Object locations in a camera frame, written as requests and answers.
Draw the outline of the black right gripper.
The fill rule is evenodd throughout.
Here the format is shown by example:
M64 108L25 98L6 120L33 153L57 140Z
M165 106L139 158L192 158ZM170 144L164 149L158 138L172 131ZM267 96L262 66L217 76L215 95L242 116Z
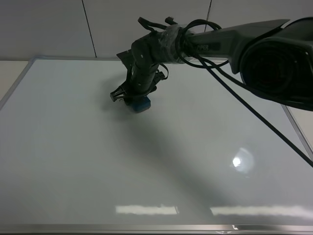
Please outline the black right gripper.
M126 84L120 85L110 93L113 102L127 98L128 94L141 94L140 97L146 97L156 91L157 86L151 84L159 67L158 63L134 61L125 63L125 67L127 68Z

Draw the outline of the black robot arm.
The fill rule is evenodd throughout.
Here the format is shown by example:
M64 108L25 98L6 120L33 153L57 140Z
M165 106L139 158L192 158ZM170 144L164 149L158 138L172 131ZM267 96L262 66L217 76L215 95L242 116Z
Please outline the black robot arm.
M222 28L205 20L181 26L168 17L165 24L144 18L138 22L149 33L118 54L127 69L126 80L110 96L135 104L154 92L166 76L167 64L203 61L202 68L220 70L210 61L223 58L239 86L254 95L297 109L313 109L313 20L286 19Z

